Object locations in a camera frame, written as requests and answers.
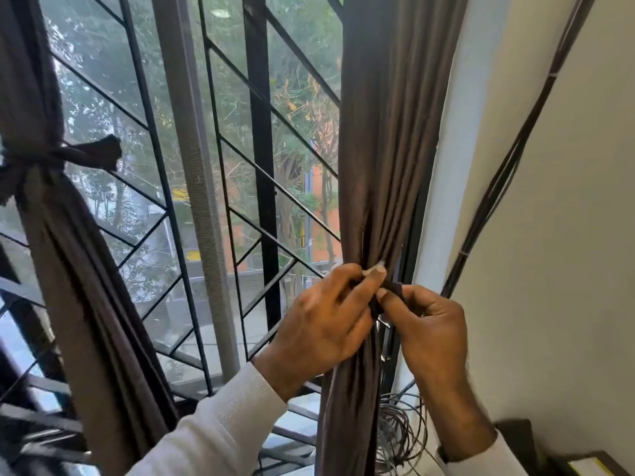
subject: white sleeve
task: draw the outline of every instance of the white sleeve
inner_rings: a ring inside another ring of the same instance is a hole
[[[494,444],[480,455],[441,466],[446,476],[527,476],[500,433]]]
[[[286,404],[258,370],[245,365],[213,397],[128,472],[128,476],[243,476],[254,471],[258,451]]]

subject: curtain tie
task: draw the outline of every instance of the curtain tie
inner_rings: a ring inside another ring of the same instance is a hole
[[[27,151],[5,145],[2,155],[4,163],[0,166],[0,205],[5,206],[19,192],[31,167],[46,167],[63,172],[65,163],[71,162],[82,167],[116,171],[117,161],[121,158],[121,143],[119,138],[111,134],[90,143],[43,150]]]

